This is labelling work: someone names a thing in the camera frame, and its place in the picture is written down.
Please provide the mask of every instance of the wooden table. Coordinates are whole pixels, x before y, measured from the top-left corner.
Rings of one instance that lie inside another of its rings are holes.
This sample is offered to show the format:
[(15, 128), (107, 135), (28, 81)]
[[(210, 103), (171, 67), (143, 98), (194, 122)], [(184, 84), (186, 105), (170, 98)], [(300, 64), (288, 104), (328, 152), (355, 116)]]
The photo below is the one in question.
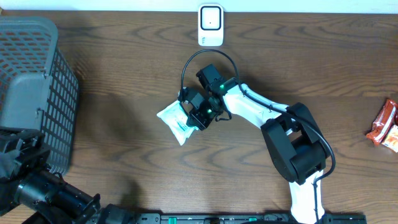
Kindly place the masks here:
[[(5, 11), (44, 16), (80, 79), (72, 167), (66, 180), (102, 205), (164, 213), (288, 210), (288, 183), (272, 165), (261, 132), (246, 120), (212, 123), (183, 145), (156, 113), (177, 97), (181, 70), (202, 49), (197, 14), (185, 12)], [(332, 145), (335, 172), (322, 181), (331, 212), (361, 212), (368, 223), (398, 220), (398, 154), (364, 136), (386, 98), (398, 100), (395, 15), (226, 13), (224, 44), (254, 91), (302, 102)], [(198, 56), (196, 72), (228, 61)], [(0, 219), (20, 223), (20, 206)]]

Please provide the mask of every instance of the white wall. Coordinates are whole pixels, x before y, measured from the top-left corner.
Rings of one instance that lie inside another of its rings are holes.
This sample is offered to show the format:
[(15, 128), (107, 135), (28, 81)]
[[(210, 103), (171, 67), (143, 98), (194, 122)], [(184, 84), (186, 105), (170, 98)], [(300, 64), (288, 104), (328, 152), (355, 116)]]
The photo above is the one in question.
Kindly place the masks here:
[(0, 0), (3, 9), (196, 11), (203, 3), (226, 12), (398, 13), (398, 0)]

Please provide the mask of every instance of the gray plastic basket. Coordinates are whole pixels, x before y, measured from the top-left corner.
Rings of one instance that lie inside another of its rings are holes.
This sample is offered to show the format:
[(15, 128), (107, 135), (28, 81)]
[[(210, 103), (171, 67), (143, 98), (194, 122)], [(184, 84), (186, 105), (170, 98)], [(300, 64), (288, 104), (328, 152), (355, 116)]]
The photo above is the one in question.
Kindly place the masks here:
[(0, 16), (0, 126), (38, 129), (51, 148), (51, 172), (70, 165), (79, 85), (58, 30), (41, 17)]

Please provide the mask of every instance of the red snack wrapper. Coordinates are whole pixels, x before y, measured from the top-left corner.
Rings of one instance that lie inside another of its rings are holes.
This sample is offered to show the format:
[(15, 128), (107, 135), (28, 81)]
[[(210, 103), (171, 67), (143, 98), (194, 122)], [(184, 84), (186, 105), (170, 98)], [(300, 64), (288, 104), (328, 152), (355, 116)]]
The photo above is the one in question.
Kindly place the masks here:
[(377, 118), (373, 121), (372, 131), (366, 135), (366, 137), (373, 141), (375, 145), (379, 145), (384, 137), (387, 135), (388, 130), (394, 123), (396, 117), (398, 105), (393, 100), (387, 100), (383, 109), (380, 111)]

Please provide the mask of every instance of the white plastic package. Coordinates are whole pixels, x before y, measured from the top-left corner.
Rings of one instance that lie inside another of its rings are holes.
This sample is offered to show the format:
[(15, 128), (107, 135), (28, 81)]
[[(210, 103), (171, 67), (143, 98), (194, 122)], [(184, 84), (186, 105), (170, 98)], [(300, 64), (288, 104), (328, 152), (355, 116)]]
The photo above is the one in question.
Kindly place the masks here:
[(157, 113), (157, 116), (170, 127), (181, 146), (194, 130), (199, 130), (197, 127), (188, 127), (186, 125), (188, 116), (185, 114), (178, 100)]

